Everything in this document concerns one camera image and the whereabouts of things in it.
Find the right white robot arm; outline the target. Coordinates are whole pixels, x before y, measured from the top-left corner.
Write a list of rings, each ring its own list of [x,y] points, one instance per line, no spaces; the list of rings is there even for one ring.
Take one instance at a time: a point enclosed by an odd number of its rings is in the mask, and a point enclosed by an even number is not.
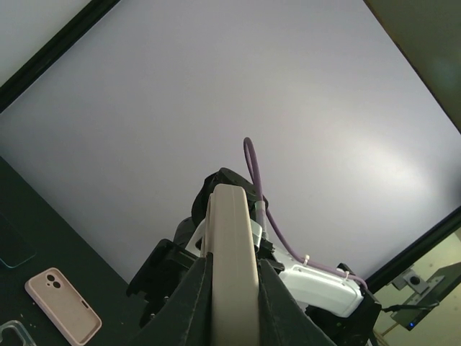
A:
[[[192,214],[177,227],[173,240],[161,240],[130,281],[127,294],[143,293],[147,301],[140,319],[144,327],[165,305],[194,261],[201,255],[208,198],[219,184],[242,187],[246,192],[255,238],[256,258],[268,260],[292,297],[336,345],[366,345],[381,306],[372,294],[340,265],[334,273],[297,263],[288,253],[261,235],[256,221],[256,189],[238,173],[221,168],[204,181],[192,205]]]

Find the blue smartphone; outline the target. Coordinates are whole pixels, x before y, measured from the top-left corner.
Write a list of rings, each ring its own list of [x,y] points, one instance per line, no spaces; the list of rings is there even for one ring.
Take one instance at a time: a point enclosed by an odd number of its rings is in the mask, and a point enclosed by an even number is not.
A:
[[[1,214],[1,264],[14,269],[36,255],[34,247],[20,234],[18,228]]]

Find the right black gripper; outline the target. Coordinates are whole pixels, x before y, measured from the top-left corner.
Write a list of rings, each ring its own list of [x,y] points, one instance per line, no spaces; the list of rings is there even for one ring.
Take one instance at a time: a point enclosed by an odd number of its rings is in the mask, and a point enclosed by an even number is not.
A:
[[[205,206],[194,206],[192,215],[178,225],[174,239],[160,240],[130,281],[127,295],[142,295],[146,302],[141,324],[158,314],[201,255],[205,214]]]

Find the phone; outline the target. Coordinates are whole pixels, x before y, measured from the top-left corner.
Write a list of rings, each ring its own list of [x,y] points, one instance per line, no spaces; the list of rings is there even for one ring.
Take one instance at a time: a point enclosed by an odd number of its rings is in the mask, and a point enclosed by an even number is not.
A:
[[[1,325],[0,341],[1,346],[36,346],[25,326],[17,320]]]
[[[245,190],[210,196],[202,252],[212,254],[211,344],[259,344],[259,278]]]

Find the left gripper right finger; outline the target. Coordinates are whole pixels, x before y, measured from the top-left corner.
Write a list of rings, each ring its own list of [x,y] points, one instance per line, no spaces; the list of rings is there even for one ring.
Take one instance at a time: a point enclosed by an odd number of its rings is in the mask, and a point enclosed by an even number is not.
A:
[[[335,345],[298,306],[269,261],[259,260],[258,274],[261,345]]]

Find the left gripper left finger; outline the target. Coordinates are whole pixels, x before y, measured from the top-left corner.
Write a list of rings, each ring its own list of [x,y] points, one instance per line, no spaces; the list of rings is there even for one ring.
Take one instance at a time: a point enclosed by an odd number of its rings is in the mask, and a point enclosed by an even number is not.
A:
[[[197,259],[159,314],[129,344],[210,345],[212,269],[212,254]]]

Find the pink phone case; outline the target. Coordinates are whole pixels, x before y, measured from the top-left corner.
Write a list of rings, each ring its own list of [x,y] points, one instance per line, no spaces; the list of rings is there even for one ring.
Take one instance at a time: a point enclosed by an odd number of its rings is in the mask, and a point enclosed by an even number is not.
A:
[[[31,277],[24,289],[70,345],[86,345],[102,328],[101,318],[58,268]]]

